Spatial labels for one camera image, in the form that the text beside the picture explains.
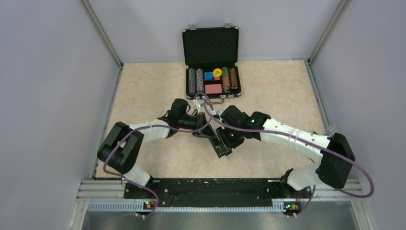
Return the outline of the black remote control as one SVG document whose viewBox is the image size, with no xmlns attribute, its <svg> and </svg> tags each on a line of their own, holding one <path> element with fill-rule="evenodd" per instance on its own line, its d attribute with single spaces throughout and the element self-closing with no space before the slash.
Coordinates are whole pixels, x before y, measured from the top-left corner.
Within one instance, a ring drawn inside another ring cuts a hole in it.
<svg viewBox="0 0 406 230">
<path fill-rule="evenodd" d="M 213 138 L 213 139 L 209 139 L 213 149 L 215 150 L 218 158 L 224 157 L 221 155 L 220 150 L 221 150 L 221 146 L 222 145 L 227 145 L 221 138 L 219 138 L 217 136 L 217 138 Z"/>
</svg>

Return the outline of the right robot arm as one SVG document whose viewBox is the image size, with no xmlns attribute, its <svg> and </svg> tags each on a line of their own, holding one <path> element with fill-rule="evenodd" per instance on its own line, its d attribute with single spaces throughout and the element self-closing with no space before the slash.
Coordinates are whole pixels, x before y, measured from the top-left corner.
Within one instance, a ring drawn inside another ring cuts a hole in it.
<svg viewBox="0 0 406 230">
<path fill-rule="evenodd" d="M 300 190 L 318 184 L 332 188 L 344 188 L 352 164 L 344 158 L 355 160 L 346 137 L 340 133 L 332 136 L 319 135 L 283 124 L 267 114 L 255 111 L 251 116 L 231 105 L 220 111 L 221 121 L 226 127 L 220 133 L 227 141 L 255 138 L 288 147 L 303 154 L 312 164 L 288 170 L 281 179 L 281 192 L 294 197 Z"/>
</svg>

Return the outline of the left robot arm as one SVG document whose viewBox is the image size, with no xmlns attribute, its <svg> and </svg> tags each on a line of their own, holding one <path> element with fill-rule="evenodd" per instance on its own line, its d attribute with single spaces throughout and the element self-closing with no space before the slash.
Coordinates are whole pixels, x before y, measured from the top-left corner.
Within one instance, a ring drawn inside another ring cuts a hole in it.
<svg viewBox="0 0 406 230">
<path fill-rule="evenodd" d="M 105 166 L 113 168 L 114 175 L 136 183 L 135 192 L 142 198 L 153 194 L 151 175 L 137 165 L 136 160 L 143 143 L 172 137 L 178 132 L 191 133 L 198 138 L 208 138 L 216 147 L 219 144 L 215 131 L 204 113 L 188 114 L 189 103 L 184 99 L 175 99 L 163 116 L 138 125 L 123 122 L 114 124 L 99 147 L 97 158 Z"/>
</svg>

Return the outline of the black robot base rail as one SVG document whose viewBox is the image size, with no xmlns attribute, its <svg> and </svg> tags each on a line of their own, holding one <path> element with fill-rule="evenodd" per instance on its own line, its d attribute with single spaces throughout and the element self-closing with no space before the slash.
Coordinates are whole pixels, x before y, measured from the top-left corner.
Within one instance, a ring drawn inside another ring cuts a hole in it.
<svg viewBox="0 0 406 230">
<path fill-rule="evenodd" d="M 299 213 L 307 201 L 350 201 L 362 194 L 357 180 L 340 192 L 321 184 L 295 191 L 273 178 L 157 178 L 149 190 L 117 179 L 83 181 L 77 200 L 90 211 Z"/>
</svg>

